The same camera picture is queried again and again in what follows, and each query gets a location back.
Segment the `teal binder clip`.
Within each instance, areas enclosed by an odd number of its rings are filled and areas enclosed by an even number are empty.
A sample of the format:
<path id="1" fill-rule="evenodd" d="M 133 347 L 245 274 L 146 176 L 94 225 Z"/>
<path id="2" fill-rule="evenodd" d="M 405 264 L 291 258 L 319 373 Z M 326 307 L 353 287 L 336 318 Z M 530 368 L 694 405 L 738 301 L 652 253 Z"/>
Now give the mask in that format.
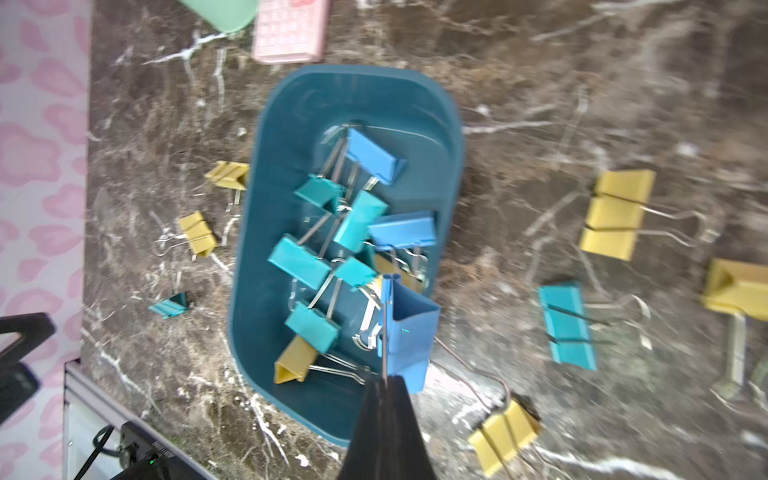
<path id="1" fill-rule="evenodd" d="M 156 304 L 150 305 L 148 309 L 163 319 L 173 318 L 188 311 L 188 300 L 185 292 L 177 293 Z"/>
<path id="2" fill-rule="evenodd" d="M 551 355 L 557 364 L 596 371 L 597 350 L 592 338 L 592 330 L 600 325 L 628 325 L 637 331 L 641 345 L 648 351 L 653 350 L 651 339 L 645 329 L 652 318 L 651 309 L 637 295 L 624 295 L 613 303 L 585 303 L 581 284 L 578 281 L 565 281 L 539 286 L 538 297 Z M 640 313 L 639 319 L 606 321 L 591 318 L 588 315 L 589 310 L 624 312 L 631 304 L 637 306 L 637 311 Z"/>

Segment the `yellow binder clip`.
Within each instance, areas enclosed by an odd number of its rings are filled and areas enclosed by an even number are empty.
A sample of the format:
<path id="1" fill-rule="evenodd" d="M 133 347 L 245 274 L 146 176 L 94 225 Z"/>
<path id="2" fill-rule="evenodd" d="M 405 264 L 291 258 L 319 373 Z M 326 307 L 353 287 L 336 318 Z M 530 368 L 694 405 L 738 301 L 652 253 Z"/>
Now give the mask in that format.
<path id="1" fill-rule="evenodd" d="M 217 187 L 232 191 L 229 203 L 229 208 L 232 208 L 240 204 L 247 190 L 249 172 L 250 165 L 247 163 L 219 161 L 204 178 Z"/>
<path id="2" fill-rule="evenodd" d="M 188 247 L 194 257 L 208 257 L 218 247 L 216 235 L 200 211 L 181 217 L 178 233 L 163 233 L 151 245 L 152 253 L 162 257 L 176 247 Z"/>
<path id="3" fill-rule="evenodd" d="M 700 301 L 709 311 L 731 316 L 725 374 L 712 387 L 717 398 L 730 401 L 744 385 L 747 319 L 767 321 L 767 266 L 712 259 Z"/>
<path id="4" fill-rule="evenodd" d="M 515 459 L 533 473 L 538 474 L 539 470 L 524 456 L 523 450 L 537 439 L 539 424 L 513 398 L 508 383 L 494 373 L 471 365 L 439 338 L 435 338 L 434 342 L 475 377 L 492 380 L 501 386 L 501 403 L 491 404 L 484 400 L 475 389 L 473 383 L 451 370 L 447 371 L 451 378 L 462 383 L 470 390 L 488 413 L 486 418 L 477 425 L 468 438 L 468 443 L 473 447 L 485 477 L 491 479 L 497 473 L 504 472 L 509 479 L 514 479 L 514 475 L 510 470 L 510 463 Z"/>
<path id="5" fill-rule="evenodd" d="M 710 219 L 695 210 L 671 211 L 650 202 L 656 173 L 649 169 L 605 171 L 596 180 L 582 229 L 579 248 L 587 253 L 630 261 L 641 236 L 670 238 L 685 247 L 712 242 L 720 236 Z M 697 222 L 689 235 L 681 230 L 648 229 L 650 214 L 668 221 Z"/>

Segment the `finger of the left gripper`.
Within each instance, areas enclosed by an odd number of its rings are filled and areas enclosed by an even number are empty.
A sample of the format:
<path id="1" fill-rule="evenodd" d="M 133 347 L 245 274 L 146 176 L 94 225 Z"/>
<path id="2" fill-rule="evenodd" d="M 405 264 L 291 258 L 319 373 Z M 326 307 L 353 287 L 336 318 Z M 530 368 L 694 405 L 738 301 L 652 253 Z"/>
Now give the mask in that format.
<path id="1" fill-rule="evenodd" d="M 27 313 L 1 318 L 1 333 L 16 334 L 1 349 L 1 422 L 6 423 L 40 389 L 32 370 L 22 360 L 54 335 L 56 328 L 47 313 Z"/>

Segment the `blue binder clip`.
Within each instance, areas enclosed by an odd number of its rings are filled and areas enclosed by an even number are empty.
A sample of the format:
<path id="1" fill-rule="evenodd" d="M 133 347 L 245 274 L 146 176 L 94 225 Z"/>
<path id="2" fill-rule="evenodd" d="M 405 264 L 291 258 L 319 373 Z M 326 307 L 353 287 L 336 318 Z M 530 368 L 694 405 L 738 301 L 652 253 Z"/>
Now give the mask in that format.
<path id="1" fill-rule="evenodd" d="M 402 283 L 399 274 L 384 274 L 381 285 L 378 356 L 382 372 L 400 376 L 410 395 L 423 391 L 441 307 Z"/>

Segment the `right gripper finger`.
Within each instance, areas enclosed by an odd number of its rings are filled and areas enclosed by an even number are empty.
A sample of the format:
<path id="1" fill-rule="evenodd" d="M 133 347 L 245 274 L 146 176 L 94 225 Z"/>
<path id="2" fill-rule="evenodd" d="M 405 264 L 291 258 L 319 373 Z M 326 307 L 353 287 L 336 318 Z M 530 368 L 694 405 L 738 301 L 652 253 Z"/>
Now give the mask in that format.
<path id="1" fill-rule="evenodd" d="M 405 381 L 367 384 L 340 479 L 434 479 Z"/>

